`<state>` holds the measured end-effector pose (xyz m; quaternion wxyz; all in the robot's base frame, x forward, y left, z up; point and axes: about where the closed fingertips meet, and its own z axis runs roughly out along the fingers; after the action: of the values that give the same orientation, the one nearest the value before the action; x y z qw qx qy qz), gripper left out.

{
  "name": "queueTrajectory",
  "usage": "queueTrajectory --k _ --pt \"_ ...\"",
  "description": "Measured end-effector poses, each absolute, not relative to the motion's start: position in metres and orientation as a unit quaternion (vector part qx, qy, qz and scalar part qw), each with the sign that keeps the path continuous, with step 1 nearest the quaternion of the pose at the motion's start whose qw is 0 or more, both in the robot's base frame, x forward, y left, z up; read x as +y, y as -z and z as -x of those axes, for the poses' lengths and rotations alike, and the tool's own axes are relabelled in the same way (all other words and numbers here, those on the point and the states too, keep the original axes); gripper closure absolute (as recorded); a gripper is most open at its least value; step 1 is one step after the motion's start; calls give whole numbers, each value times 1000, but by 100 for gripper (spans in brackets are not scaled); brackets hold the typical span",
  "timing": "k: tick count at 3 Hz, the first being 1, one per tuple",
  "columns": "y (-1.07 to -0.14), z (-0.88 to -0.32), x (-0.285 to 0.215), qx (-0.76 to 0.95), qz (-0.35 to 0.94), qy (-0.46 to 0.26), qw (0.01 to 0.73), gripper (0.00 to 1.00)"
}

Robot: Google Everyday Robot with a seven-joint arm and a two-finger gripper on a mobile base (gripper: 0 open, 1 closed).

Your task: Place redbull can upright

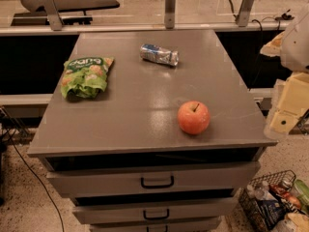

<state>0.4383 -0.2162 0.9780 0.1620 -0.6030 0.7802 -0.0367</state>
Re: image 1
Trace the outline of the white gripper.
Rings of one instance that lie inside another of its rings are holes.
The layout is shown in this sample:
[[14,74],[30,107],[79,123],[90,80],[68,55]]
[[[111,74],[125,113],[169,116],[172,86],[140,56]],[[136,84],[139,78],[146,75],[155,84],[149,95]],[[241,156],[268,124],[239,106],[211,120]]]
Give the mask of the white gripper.
[[[276,35],[264,44],[260,53],[268,57],[280,55],[284,33]],[[293,72],[286,80],[276,111],[270,121],[270,128],[278,133],[288,134],[309,109],[309,74]]]

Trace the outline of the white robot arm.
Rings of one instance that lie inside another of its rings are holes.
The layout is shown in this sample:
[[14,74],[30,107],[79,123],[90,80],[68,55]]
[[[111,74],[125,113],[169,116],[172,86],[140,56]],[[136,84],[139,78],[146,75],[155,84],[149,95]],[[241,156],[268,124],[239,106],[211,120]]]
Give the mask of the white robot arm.
[[286,81],[276,81],[264,129],[267,137],[278,139],[288,135],[309,110],[309,4],[260,53],[278,56],[292,72]]

